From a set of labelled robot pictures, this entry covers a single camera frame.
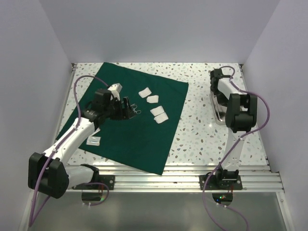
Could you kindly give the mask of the white gauze pad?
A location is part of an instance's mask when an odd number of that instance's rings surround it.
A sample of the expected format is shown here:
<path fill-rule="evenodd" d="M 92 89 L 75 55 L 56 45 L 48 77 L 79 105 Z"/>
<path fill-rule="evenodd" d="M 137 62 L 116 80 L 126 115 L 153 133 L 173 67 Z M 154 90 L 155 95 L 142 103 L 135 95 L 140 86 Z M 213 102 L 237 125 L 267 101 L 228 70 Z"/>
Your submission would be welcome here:
<path fill-rule="evenodd" d="M 167 116 L 166 113 L 161 113 L 161 114 L 155 116 L 154 120 L 156 121 L 157 124 L 161 124 L 161 123 L 165 122 L 166 120 L 168 120 L 168 116 Z"/>
<path fill-rule="evenodd" d="M 151 109 L 150 112 L 152 113 L 153 116 L 158 116 L 164 113 L 165 111 L 162 106 L 158 106 L 156 108 Z"/>
<path fill-rule="evenodd" d="M 148 97 L 149 95 L 151 95 L 152 92 L 148 87 L 146 87 L 145 89 L 139 91 L 138 94 L 141 98 L 145 98 L 145 97 Z"/>
<path fill-rule="evenodd" d="M 148 103 L 158 103 L 159 102 L 159 96 L 158 95 L 151 95 L 151 96 L 148 96 L 146 101 Z"/>

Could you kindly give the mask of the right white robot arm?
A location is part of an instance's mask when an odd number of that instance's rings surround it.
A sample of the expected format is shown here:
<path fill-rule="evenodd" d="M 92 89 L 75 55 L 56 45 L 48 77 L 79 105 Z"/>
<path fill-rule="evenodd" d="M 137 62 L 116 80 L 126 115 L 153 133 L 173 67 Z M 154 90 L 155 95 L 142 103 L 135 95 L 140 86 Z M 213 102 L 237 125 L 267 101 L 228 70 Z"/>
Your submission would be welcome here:
<path fill-rule="evenodd" d="M 239 180 L 239 160 L 245 137 L 257 122 L 257 97 L 236 89 L 231 83 L 231 76 L 222 69 L 210 72 L 210 99 L 216 123 L 228 128 L 228 139 L 220 167 L 215 171 L 215 185 L 227 188 Z"/>

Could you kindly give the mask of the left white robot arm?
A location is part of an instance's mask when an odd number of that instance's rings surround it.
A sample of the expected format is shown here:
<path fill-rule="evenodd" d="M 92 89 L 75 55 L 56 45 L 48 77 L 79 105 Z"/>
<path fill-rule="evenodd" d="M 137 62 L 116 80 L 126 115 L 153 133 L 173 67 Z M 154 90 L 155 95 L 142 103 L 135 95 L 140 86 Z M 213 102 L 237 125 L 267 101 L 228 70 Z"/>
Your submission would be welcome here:
<path fill-rule="evenodd" d="M 99 186 L 98 168 L 82 164 L 67 167 L 72 154 L 107 119 L 127 120 L 135 116 L 128 97 L 121 98 L 119 83 L 107 89 L 98 89 L 91 102 L 81 110 L 77 106 L 77 118 L 60 139 L 43 153 L 33 153 L 28 162 L 28 186 L 35 192 L 60 198 L 67 189 L 84 184 L 89 189 Z"/>

